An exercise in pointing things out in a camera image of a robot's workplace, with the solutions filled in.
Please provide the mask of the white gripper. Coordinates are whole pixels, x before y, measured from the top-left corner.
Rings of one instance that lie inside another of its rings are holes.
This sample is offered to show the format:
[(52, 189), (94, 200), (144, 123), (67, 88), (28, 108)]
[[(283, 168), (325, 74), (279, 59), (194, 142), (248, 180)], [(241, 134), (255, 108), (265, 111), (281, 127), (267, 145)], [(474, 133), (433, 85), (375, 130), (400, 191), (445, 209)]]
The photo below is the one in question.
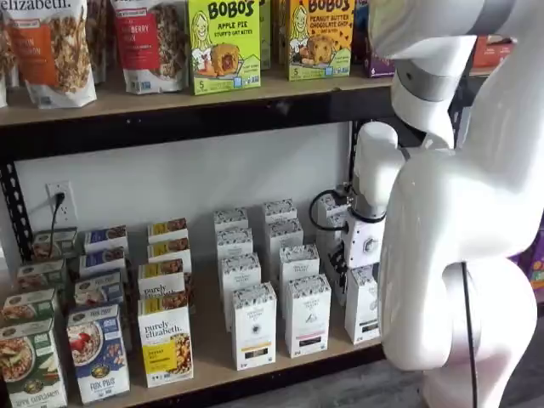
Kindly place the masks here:
[(343, 244), (328, 254), (331, 276), (339, 304), (346, 303), (347, 267), (357, 269), (380, 261), (383, 243), (383, 220), (371, 223), (347, 216), (348, 232), (342, 234)]

